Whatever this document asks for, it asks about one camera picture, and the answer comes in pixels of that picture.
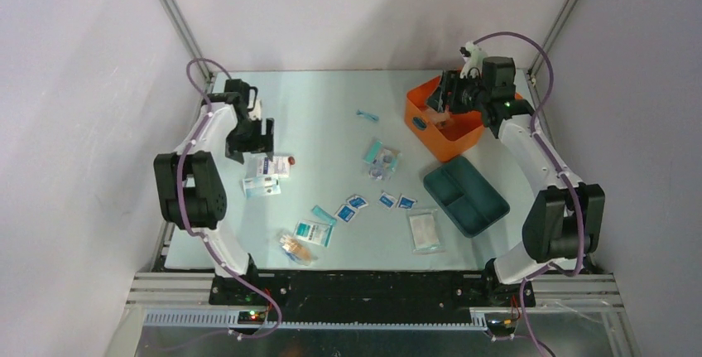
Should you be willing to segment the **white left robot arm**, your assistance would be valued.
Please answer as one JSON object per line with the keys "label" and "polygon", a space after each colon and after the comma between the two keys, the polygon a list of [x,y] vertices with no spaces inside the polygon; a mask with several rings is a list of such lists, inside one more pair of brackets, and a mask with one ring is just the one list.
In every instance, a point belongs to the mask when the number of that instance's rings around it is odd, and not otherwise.
{"label": "white left robot arm", "polygon": [[197,124],[173,152],[153,162],[164,220],[201,241],[220,277],[233,277],[229,292],[242,304],[252,304],[262,283],[248,273],[250,254],[223,223],[228,198],[220,163],[245,162],[244,156],[274,153],[273,118],[264,118],[257,87],[229,79],[223,91],[206,94]]}

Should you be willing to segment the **white medicine packet red cap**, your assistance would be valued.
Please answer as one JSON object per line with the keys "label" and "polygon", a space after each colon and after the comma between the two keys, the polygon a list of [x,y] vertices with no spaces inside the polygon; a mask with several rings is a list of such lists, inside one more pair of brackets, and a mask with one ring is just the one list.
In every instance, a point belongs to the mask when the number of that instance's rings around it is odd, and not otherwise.
{"label": "white medicine packet red cap", "polygon": [[281,179],[289,178],[291,168],[296,163],[293,156],[259,157],[254,167],[254,176],[278,176]]}

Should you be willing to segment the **clear bag tape roll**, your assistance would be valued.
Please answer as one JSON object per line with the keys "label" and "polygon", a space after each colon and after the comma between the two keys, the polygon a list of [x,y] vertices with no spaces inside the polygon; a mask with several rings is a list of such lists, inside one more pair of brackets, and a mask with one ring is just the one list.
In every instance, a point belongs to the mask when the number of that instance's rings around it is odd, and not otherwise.
{"label": "clear bag tape roll", "polygon": [[368,170],[368,176],[374,181],[385,181],[391,173],[384,166],[371,166]]}

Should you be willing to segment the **clear bag teal header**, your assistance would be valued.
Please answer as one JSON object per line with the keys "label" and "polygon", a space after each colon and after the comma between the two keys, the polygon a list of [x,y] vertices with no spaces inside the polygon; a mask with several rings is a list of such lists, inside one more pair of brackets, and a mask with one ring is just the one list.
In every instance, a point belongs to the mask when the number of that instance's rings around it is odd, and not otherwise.
{"label": "clear bag teal header", "polygon": [[363,162],[370,166],[379,166],[384,171],[395,171],[400,157],[399,150],[388,147],[380,139],[375,138],[363,154]]}

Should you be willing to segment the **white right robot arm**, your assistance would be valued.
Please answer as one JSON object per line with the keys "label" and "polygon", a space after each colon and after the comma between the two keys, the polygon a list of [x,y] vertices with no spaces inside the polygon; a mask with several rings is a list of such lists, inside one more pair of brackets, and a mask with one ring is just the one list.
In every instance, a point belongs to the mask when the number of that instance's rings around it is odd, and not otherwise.
{"label": "white right robot arm", "polygon": [[486,302],[501,306],[514,284],[556,270],[574,277],[599,242],[605,194],[574,174],[547,140],[532,104],[518,97],[513,59],[489,56],[481,65],[445,70],[426,105],[437,113],[478,113],[484,128],[512,154],[534,201],[522,240],[491,264],[481,284]]}

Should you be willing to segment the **clear gauze pad packet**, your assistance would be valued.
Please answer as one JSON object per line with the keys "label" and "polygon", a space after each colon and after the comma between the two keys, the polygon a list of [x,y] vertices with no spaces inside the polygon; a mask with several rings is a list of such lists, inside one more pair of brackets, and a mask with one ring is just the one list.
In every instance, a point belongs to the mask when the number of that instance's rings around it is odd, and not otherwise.
{"label": "clear gauze pad packet", "polygon": [[433,254],[444,251],[444,244],[437,224],[437,209],[410,210],[406,217],[411,233],[413,253]]}

